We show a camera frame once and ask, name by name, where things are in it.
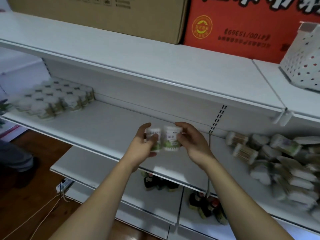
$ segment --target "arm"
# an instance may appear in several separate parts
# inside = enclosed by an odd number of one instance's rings
[[[147,123],[138,129],[123,158],[49,240],[107,239],[131,173],[136,171],[147,157],[156,155],[150,153],[150,149],[158,135],[153,135],[147,142],[143,141],[144,131],[150,126],[151,123]]]
[[[208,175],[238,240],[293,240],[231,177],[212,154],[203,135],[192,125],[177,122],[186,134],[177,139],[190,159]]]

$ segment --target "gray pants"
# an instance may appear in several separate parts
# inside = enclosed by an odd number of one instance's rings
[[[24,172],[32,168],[33,156],[14,144],[0,140],[0,164]]]

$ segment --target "person's leg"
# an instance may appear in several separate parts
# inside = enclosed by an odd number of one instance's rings
[[[18,146],[0,140],[0,163],[18,171],[16,188],[27,186],[33,179],[38,160]]]

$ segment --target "hand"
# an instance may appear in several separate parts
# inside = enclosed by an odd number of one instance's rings
[[[206,163],[215,158],[205,137],[189,123],[176,122],[175,125],[182,127],[183,132],[186,132],[178,134],[177,140],[186,148],[190,159],[201,169],[205,169]]]
[[[154,134],[150,137],[149,141],[144,142],[144,132],[146,128],[149,128],[150,126],[151,123],[146,123],[139,127],[137,134],[121,159],[121,162],[126,162],[132,168],[133,172],[138,169],[139,165],[146,160],[147,157],[154,157],[157,155],[157,153],[150,152],[150,150],[157,142],[159,135]]]

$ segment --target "wooden floor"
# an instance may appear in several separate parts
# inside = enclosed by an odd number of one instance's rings
[[[71,147],[65,142],[31,130],[12,143],[39,157],[41,165],[34,179],[23,189],[13,188],[16,177],[14,170],[6,168],[0,171],[0,239],[15,230],[57,194],[55,188],[63,177],[49,171],[49,168]],[[57,200],[58,197],[6,240],[29,240]],[[32,240],[47,240],[79,206],[77,202],[61,200]],[[109,239],[156,240],[157,238],[115,220]]]

